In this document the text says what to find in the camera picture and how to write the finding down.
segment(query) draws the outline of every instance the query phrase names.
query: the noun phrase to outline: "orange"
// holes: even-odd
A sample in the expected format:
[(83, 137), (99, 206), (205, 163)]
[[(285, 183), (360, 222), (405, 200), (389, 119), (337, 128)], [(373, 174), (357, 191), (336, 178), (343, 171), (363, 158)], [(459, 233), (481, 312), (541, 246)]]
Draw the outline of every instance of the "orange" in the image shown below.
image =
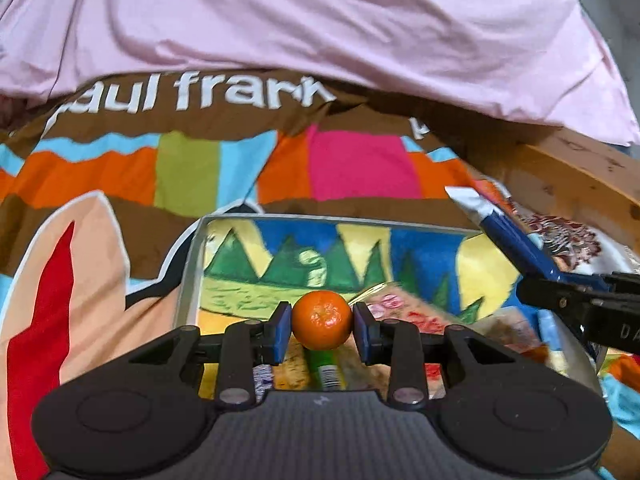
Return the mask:
[(332, 350), (349, 338), (352, 316), (351, 307), (340, 294), (314, 290), (293, 306), (291, 329), (303, 347)]

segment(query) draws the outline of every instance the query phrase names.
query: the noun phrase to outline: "pink square patch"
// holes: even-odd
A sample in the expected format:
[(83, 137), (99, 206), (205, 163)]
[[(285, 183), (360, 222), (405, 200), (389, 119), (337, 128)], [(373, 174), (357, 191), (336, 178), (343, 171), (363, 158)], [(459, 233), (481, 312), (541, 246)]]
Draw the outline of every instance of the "pink square patch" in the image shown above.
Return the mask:
[(422, 198), (418, 177), (398, 136), (307, 131), (316, 200)]

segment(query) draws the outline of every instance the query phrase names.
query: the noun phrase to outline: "pink fabric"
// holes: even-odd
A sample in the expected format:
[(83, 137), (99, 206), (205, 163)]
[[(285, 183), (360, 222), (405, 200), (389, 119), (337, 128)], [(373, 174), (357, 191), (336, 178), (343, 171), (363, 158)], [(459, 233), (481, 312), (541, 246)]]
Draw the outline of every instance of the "pink fabric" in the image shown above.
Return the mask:
[(316, 200), (383, 196), (422, 198), (414, 166), (398, 136), (307, 131)]
[(640, 142), (577, 0), (0, 0), (0, 93), (110, 73), (286, 67)]

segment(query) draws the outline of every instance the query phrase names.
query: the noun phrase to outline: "colorful blanket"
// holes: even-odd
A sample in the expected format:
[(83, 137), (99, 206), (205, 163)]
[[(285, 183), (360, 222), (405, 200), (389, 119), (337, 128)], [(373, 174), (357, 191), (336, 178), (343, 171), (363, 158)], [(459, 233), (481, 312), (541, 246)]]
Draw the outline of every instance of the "colorful blanket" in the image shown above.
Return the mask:
[[(473, 229), (444, 187), (500, 191), (430, 133), (428, 106), (286, 70), (137, 74), (0, 132), (0, 478), (46, 472), (30, 431), (43, 395), (171, 329), (202, 215)], [(602, 256), (588, 227), (536, 221), (543, 241), (571, 235), (550, 249), (569, 268)], [(478, 269), (516, 280), (476, 243)]]

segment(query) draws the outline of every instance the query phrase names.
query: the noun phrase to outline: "cartoon ear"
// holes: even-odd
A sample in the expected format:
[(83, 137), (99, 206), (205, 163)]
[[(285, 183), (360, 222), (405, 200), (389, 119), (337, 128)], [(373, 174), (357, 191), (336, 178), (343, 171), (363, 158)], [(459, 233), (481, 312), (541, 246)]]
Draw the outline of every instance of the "cartoon ear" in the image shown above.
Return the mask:
[[(125, 310), (129, 259), (107, 198), (91, 192), (40, 227), (14, 277), (0, 330), (0, 477), (46, 472), (30, 420), (59, 384), (168, 332), (177, 291)], [(13, 462), (14, 471), (5, 468)]]

